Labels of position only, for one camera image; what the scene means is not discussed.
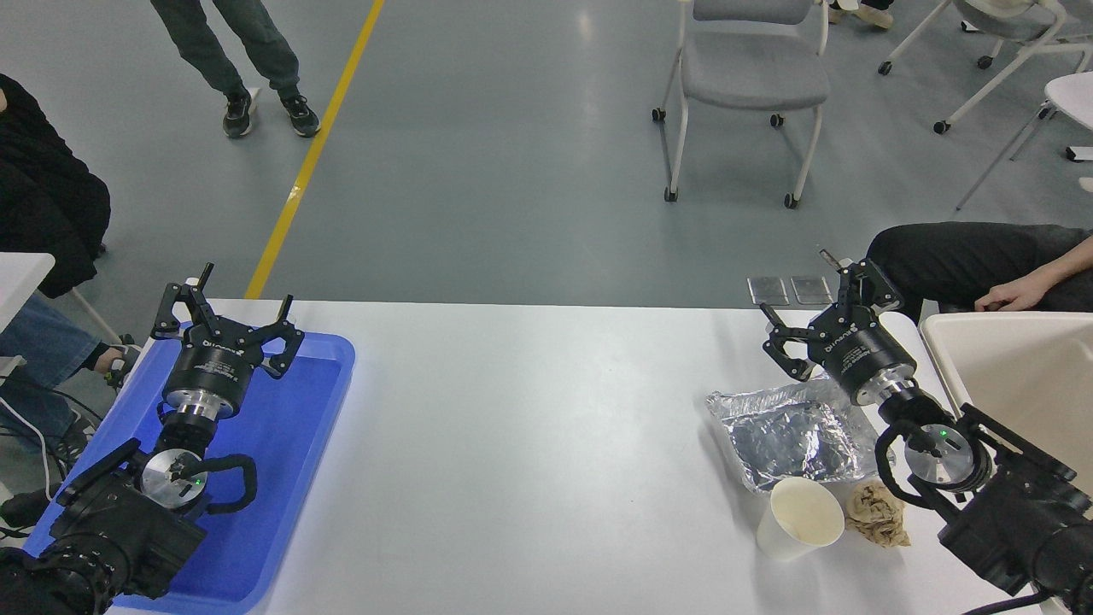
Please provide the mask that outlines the person's hand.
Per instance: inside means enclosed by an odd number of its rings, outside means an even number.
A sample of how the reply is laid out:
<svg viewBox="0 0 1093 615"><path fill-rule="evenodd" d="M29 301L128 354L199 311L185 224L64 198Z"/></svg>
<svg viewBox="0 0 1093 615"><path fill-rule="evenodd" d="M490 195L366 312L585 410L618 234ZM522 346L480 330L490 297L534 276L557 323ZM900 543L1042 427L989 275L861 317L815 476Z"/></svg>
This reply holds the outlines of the person's hand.
<svg viewBox="0 0 1093 615"><path fill-rule="evenodd" d="M1050 277L1030 275L1012 280L1011 283L992 285L990 289L973 303L976 312L1024 311L1035 307L1054 287Z"/></svg>

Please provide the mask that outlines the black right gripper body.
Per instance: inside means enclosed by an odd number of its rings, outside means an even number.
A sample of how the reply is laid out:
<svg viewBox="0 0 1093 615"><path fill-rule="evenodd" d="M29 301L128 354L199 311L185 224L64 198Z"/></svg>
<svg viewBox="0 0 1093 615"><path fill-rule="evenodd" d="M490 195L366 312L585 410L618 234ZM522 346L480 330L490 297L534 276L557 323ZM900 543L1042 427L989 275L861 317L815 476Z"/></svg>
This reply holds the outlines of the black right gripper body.
<svg viewBox="0 0 1093 615"><path fill-rule="evenodd" d="M848 397L889 397L914 380L916 362L862 305L832 305L809 323L810 360Z"/></svg>

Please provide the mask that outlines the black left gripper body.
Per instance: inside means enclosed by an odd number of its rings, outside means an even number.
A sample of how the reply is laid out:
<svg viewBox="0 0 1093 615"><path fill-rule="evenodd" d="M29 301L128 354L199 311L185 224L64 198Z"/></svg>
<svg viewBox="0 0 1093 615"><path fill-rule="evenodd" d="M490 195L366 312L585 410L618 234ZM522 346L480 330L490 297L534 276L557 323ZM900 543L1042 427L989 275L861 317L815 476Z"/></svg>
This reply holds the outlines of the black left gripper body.
<svg viewBox="0 0 1093 615"><path fill-rule="evenodd" d="M186 398L204 392L227 405L240 405L254 369L262 360L257 343L240 343L250 332L251 326L235 320L188 327L181 338L181 353L165 385L165 401L181 405Z"/></svg>

